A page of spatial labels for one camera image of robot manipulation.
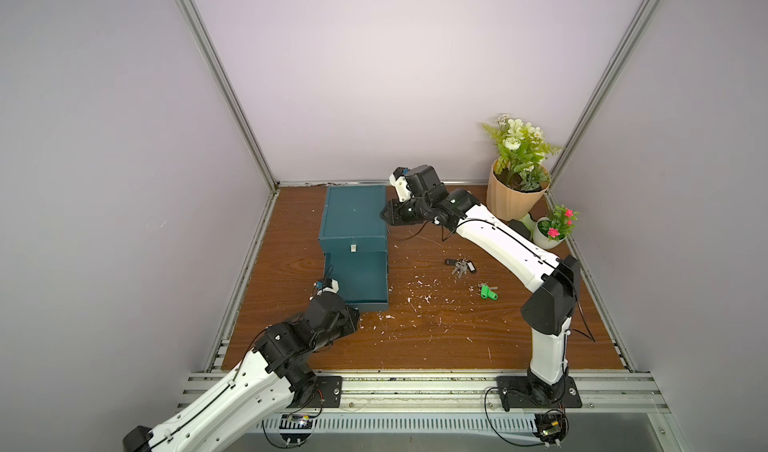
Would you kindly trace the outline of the teal drawer cabinet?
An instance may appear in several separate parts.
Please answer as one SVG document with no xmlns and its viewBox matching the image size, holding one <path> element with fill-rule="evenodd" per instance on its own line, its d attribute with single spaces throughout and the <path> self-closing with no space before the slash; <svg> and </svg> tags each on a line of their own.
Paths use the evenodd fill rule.
<svg viewBox="0 0 768 452">
<path fill-rule="evenodd" d="M 388 252 L 388 232 L 380 213 L 384 185 L 330 186 L 318 241 L 324 253 Z"/>
</svg>

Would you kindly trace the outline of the bunch of keys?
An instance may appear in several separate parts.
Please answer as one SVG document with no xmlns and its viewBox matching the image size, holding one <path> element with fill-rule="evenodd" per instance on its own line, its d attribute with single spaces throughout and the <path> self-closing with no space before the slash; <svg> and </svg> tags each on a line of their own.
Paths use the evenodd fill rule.
<svg viewBox="0 0 768 452">
<path fill-rule="evenodd" d="M 444 260 L 444 264 L 452 268 L 451 275 L 456 280 L 461 279 L 467 274 L 475 274 L 477 272 L 477 268 L 474 263 L 471 260 L 465 258 L 446 258 Z"/>
</svg>

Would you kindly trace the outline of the green tagged key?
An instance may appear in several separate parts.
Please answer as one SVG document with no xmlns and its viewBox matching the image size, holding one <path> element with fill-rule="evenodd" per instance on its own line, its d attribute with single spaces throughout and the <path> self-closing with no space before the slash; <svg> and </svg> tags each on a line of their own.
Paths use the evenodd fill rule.
<svg viewBox="0 0 768 452">
<path fill-rule="evenodd" d="M 482 299 L 496 301 L 498 299 L 497 287 L 487 283 L 480 283 L 480 296 Z"/>
</svg>

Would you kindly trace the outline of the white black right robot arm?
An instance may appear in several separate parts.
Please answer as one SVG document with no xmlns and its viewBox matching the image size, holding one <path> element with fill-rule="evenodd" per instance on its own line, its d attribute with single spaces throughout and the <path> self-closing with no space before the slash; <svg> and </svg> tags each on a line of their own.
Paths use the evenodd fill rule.
<svg viewBox="0 0 768 452">
<path fill-rule="evenodd" d="M 566 388 L 567 331 L 579 302 L 580 264 L 550 253 L 496 217 L 466 189 L 449 191 L 430 165 L 398 167 L 389 176 L 397 197 L 380 213 L 390 226 L 433 223 L 482 248 L 531 292 L 521 314 L 532 329 L 527 382 L 538 401 Z"/>
</svg>

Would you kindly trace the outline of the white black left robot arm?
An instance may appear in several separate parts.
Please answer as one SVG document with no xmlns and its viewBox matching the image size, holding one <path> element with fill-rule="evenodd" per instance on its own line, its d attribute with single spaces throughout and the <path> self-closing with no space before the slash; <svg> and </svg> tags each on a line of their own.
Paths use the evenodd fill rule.
<svg viewBox="0 0 768 452">
<path fill-rule="evenodd" d="M 183 410 L 137 426 L 125 451 L 222 451 L 265 417 L 311 399 L 317 376 L 309 357 L 358 330 L 360 312 L 335 292 L 316 295 L 305 312 L 268 326 L 243 359 Z"/>
</svg>

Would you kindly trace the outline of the black gardening glove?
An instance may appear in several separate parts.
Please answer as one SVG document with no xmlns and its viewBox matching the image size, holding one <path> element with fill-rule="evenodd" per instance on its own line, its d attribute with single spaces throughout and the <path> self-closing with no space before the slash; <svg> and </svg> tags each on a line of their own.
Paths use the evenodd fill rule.
<svg viewBox="0 0 768 452">
<path fill-rule="evenodd" d="M 532 240 L 532 231 L 524 222 L 519 220 L 510 220 L 507 225 L 521 237 L 525 238 L 526 240 Z"/>
</svg>

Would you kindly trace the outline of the large peach pot plant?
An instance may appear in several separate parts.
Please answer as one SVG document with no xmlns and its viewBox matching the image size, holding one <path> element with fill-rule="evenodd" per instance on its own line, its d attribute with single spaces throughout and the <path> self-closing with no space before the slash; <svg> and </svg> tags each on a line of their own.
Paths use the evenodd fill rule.
<svg viewBox="0 0 768 452">
<path fill-rule="evenodd" d="M 481 126 L 497 151 L 489 174 L 487 207 L 502 220 L 520 220 L 548 190 L 551 178 L 545 162 L 558 155 L 561 147 L 549 142 L 540 126 L 507 114 Z"/>
</svg>

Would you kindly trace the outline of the small white pot pink flowers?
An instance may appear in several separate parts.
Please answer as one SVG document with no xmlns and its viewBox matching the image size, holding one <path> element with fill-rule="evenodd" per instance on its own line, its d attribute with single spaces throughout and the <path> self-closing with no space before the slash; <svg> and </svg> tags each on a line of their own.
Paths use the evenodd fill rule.
<svg viewBox="0 0 768 452">
<path fill-rule="evenodd" d="M 565 205 L 555 206 L 534 225 L 533 241 L 538 247 L 550 250 L 564 242 L 574 230 L 579 213 Z"/>
</svg>

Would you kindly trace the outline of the left small circuit board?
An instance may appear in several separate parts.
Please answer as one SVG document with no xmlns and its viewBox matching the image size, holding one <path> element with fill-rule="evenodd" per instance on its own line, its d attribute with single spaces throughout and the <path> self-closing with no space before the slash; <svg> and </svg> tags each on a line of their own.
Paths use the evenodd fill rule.
<svg viewBox="0 0 768 452">
<path fill-rule="evenodd" d="M 278 434 L 284 448 L 303 446 L 313 433 L 315 417 L 311 415 L 283 414 Z"/>
</svg>

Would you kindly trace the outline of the small circuit board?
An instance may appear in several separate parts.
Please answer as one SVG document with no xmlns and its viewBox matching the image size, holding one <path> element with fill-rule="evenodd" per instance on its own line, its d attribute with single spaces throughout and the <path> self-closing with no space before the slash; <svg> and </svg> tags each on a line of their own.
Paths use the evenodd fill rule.
<svg viewBox="0 0 768 452">
<path fill-rule="evenodd" d="M 311 415 L 283 414 L 278 434 L 284 448 L 303 446 L 313 433 L 315 417 Z"/>
<path fill-rule="evenodd" d="M 561 409 L 550 409 L 534 415 L 535 432 L 546 447 L 560 447 L 566 438 L 570 425 L 566 413 Z"/>
</svg>

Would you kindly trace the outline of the right small circuit board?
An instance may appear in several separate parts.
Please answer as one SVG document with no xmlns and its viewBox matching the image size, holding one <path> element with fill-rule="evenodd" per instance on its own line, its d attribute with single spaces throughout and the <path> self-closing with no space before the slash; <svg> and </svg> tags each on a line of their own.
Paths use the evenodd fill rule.
<svg viewBox="0 0 768 452">
<path fill-rule="evenodd" d="M 570 425 L 566 413 L 561 409 L 550 409 L 534 415 L 535 432 L 546 447 L 560 447 L 566 438 Z"/>
</svg>

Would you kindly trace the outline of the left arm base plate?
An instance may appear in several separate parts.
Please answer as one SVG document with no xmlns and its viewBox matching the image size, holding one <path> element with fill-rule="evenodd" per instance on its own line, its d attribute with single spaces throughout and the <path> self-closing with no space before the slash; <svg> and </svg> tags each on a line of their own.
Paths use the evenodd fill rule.
<svg viewBox="0 0 768 452">
<path fill-rule="evenodd" d="M 340 375 L 320 375 L 301 385 L 294 393 L 290 408 L 330 408 L 336 409 L 341 404 L 343 377 Z"/>
</svg>

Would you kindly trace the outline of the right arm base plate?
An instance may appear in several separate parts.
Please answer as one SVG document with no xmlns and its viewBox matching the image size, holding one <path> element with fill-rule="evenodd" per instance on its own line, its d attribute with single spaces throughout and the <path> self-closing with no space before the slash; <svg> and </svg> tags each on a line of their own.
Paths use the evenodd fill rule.
<svg viewBox="0 0 768 452">
<path fill-rule="evenodd" d="M 554 385 L 535 376 L 501 375 L 496 377 L 498 396 L 504 411 L 511 409 L 578 409 L 583 402 L 577 385 L 568 374 Z"/>
</svg>

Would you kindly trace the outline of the aluminium front rail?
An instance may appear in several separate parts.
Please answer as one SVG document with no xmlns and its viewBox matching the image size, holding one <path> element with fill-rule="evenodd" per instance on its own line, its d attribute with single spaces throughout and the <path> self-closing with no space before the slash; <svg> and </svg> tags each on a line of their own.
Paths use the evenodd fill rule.
<svg viewBox="0 0 768 452">
<path fill-rule="evenodd" d="M 348 370 L 320 371 L 343 377 L 339 408 L 331 412 L 496 412 L 502 409 L 496 377 L 522 375 L 521 370 Z M 668 413 L 665 398 L 649 373 L 577 370 L 569 374 L 583 413 Z"/>
</svg>

